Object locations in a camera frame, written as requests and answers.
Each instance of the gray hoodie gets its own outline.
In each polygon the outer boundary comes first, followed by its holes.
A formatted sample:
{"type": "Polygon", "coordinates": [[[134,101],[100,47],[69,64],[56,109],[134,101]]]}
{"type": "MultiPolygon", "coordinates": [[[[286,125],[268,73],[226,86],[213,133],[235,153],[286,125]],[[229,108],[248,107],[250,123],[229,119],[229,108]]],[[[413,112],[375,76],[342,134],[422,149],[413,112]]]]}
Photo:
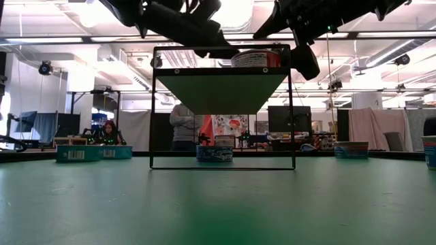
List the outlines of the gray hoodie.
{"type": "Polygon", "coordinates": [[[203,116],[195,116],[194,113],[183,105],[176,105],[170,115],[170,123],[174,126],[174,138],[172,141],[198,141],[199,128],[203,125],[203,116]]]}

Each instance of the colorful poster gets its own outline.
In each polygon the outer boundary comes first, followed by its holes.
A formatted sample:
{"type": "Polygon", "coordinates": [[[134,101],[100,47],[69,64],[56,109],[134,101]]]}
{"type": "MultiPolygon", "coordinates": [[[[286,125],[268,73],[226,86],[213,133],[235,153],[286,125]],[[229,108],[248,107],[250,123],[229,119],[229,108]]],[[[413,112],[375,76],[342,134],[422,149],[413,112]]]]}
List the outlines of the colorful poster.
{"type": "Polygon", "coordinates": [[[248,115],[214,115],[214,135],[234,135],[238,137],[249,129],[248,115]]]}

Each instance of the wire stand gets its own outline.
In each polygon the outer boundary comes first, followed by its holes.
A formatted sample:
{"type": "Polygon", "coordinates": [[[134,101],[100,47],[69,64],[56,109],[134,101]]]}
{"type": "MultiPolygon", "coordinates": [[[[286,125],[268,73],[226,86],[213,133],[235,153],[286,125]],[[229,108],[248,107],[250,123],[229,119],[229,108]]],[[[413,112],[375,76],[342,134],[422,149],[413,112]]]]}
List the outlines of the wire stand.
{"type": "MultiPolygon", "coordinates": [[[[164,50],[234,50],[234,49],[270,49],[281,48],[290,50],[289,45],[273,44],[273,45],[235,45],[235,46],[216,46],[216,47],[186,47],[186,46],[158,46],[153,50],[153,58],[156,59],[159,51],[164,50]]],[[[292,101],[292,82],[290,67],[244,67],[244,68],[183,68],[183,69],[158,69],[153,66],[153,81],[151,86],[151,114],[150,114],[150,133],[149,133],[149,157],[151,169],[172,169],[172,170],[294,170],[296,168],[295,154],[295,131],[294,131],[294,109],[292,101]],[[268,76],[268,75],[285,75],[288,81],[288,93],[290,98],[290,124],[291,124],[291,152],[286,155],[292,158],[291,167],[156,167],[154,163],[155,157],[191,157],[191,154],[186,152],[155,152],[153,149],[153,140],[155,138],[155,108],[156,108],[156,80],[161,77],[168,76],[268,76]]]]}

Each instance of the blue paper bowl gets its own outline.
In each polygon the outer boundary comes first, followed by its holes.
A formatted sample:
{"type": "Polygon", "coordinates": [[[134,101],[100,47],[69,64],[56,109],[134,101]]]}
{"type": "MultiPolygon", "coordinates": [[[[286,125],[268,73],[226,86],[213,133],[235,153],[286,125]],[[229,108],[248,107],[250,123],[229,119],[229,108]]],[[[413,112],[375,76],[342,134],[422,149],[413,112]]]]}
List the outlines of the blue paper bowl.
{"type": "Polygon", "coordinates": [[[368,142],[336,142],[333,146],[337,159],[368,158],[368,142]]]}
{"type": "Polygon", "coordinates": [[[233,147],[197,146],[197,161],[213,163],[233,161],[233,147]]]}

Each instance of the green triangular panel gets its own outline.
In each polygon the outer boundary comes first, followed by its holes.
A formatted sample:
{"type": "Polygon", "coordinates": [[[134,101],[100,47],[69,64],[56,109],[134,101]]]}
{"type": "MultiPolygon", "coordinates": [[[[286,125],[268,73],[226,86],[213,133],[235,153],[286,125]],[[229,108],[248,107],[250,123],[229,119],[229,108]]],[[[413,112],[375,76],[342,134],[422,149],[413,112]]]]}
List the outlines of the green triangular panel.
{"type": "Polygon", "coordinates": [[[257,114],[286,75],[160,76],[193,113],[257,114]]]}

